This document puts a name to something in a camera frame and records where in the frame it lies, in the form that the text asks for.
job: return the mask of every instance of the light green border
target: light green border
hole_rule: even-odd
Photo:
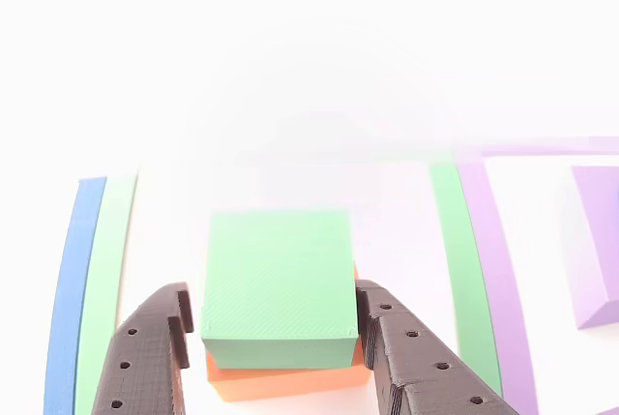
[[[74,415],[90,415],[109,341],[137,177],[107,179],[88,268],[77,355]]]
[[[452,283],[460,358],[502,396],[484,273],[457,169],[431,165],[429,172]]]

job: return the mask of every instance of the green cube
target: green cube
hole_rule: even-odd
[[[214,215],[201,336],[218,368],[350,367],[354,268],[344,212]]]

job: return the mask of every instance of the plastic block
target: plastic block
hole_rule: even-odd
[[[457,167],[484,271],[503,397],[519,413],[539,413],[520,295],[501,218],[483,163]]]
[[[90,415],[105,352],[116,331],[118,289],[135,177],[108,178],[90,257],[79,334],[75,415]]]
[[[213,357],[206,356],[208,380],[223,400],[259,400],[299,396],[321,391],[361,386],[368,383],[361,343],[352,367],[331,370],[220,370]]]
[[[573,173],[597,252],[567,265],[576,325],[588,328],[619,321],[619,167]]]
[[[185,334],[192,331],[186,284],[151,295],[112,338],[92,413],[184,414],[180,369],[190,365]]]
[[[454,295],[459,355],[501,395],[501,376],[484,274],[457,169],[451,165],[433,166],[430,177]]]
[[[357,280],[357,303],[380,415],[516,415],[388,290]]]
[[[349,367],[354,268],[345,213],[213,216],[201,336],[217,366]]]
[[[44,415],[73,415],[79,325],[105,178],[79,182],[51,317]]]

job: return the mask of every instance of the white table surface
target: white table surface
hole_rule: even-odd
[[[616,6],[0,0],[1,294],[10,330],[2,343],[14,408],[43,405],[77,178],[138,165],[336,161],[453,141],[617,135]],[[153,249],[146,244],[128,249]]]

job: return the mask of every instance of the orange block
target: orange block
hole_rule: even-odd
[[[370,371],[364,365],[361,341],[357,342],[352,367],[331,370],[220,370],[206,354],[209,382],[223,400],[257,400],[299,396],[361,386]]]

